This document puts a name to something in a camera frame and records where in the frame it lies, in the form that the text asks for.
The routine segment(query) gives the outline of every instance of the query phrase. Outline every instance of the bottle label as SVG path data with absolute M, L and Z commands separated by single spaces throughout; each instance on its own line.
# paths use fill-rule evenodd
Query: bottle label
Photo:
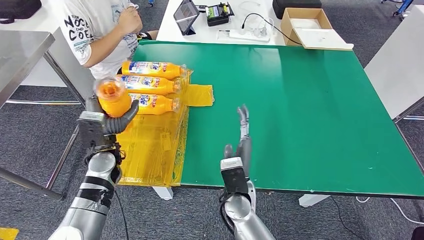
M 159 77 L 122 76 L 127 89 L 154 89 L 159 86 Z
M 138 105 L 140 107 L 148 107 L 149 105 L 151 105 L 152 108 L 156 107 L 158 95 L 155 95 L 155 94 L 136 94 L 136 93 L 130 93 L 129 95 L 131 96 L 132 100 L 138 99 Z
M 129 63 L 130 74 L 152 74 L 160 71 L 167 71 L 166 62 L 132 61 Z

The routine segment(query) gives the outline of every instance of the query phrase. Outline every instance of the yellow object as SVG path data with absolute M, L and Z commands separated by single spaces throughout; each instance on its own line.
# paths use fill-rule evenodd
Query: yellow object
M 16 228 L 0 227 L 0 240 L 15 240 L 19 230 Z
M 179 98 L 170 99 L 156 94 L 130 93 L 129 95 L 133 100 L 138 99 L 137 114 L 161 115 L 166 112 L 178 112 L 180 109 Z
M 122 64 L 122 74 L 124 75 L 160 77 L 172 80 L 183 76 L 185 72 L 184 65 L 179 66 L 170 62 L 125 61 Z
M 116 79 L 125 83 L 129 93 L 166 95 L 179 93 L 181 81 L 170 81 L 164 77 L 116 75 Z
M 183 104 L 190 107 L 206 107 L 214 104 L 212 85 L 189 84 L 184 90 Z
M 121 150 L 126 153 L 119 184 L 179 186 L 188 118 L 186 106 L 162 115 L 136 115 L 130 126 L 117 135 Z
M 101 108 L 113 118 L 121 117 L 131 107 L 131 97 L 122 81 L 104 78 L 96 82 L 95 91 Z

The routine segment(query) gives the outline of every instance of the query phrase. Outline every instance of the gray carpet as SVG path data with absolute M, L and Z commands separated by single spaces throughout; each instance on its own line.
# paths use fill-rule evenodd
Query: gray carpet
M 140 5 L 144 30 L 159 29 L 166 0 L 153 8 Z M 379 0 L 322 0 L 334 29 L 349 43 L 365 66 L 400 21 L 390 17 L 394 4 Z M 21 86 L 14 99 L 73 99 L 66 88 Z M 0 166 L 45 185 L 74 130 L 80 106 L 32 106 L 6 104 L 0 110 Z M 424 109 L 416 114 L 424 114 Z M 424 122 L 403 121 L 402 131 L 420 161 L 424 161 Z M 65 192 L 65 201 L 42 197 L 0 179 L 0 227 L 18 228 L 19 240 L 45 240 L 56 229 L 75 195 L 86 167 L 79 139 L 70 151 L 54 189 Z M 218 214 L 219 190 L 174 188 L 174 199 L 161 200 L 148 187 L 120 186 L 118 194 L 131 240 L 230 240 Z M 257 212 L 278 240 L 357 240 L 339 220 L 331 198 L 303 208 L 301 194 L 265 193 L 257 197 Z M 335 196 L 344 224 L 366 240 L 408 240 L 416 224 L 407 222 L 387 198 L 358 203 L 354 197 Z M 412 219 L 424 221 L 424 202 L 399 200 Z M 124 240 L 123 216 L 116 198 L 102 239 Z

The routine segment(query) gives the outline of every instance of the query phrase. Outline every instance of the white t-shirt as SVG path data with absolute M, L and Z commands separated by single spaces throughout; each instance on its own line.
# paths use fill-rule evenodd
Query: white t-shirt
M 90 44 L 110 33 L 122 11 L 136 6 L 130 0 L 63 0 L 60 28 L 81 65 L 90 59 Z M 103 61 L 90 67 L 94 78 L 115 76 L 122 63 L 131 58 L 138 45 L 137 35 L 128 34 Z

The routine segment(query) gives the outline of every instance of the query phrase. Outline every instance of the cardboard box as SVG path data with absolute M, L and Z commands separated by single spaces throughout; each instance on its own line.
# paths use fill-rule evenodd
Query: cardboard box
M 354 47 L 337 34 L 321 8 L 287 7 L 282 16 L 281 31 L 293 40 L 283 36 L 287 46 L 333 50 L 352 50 Z

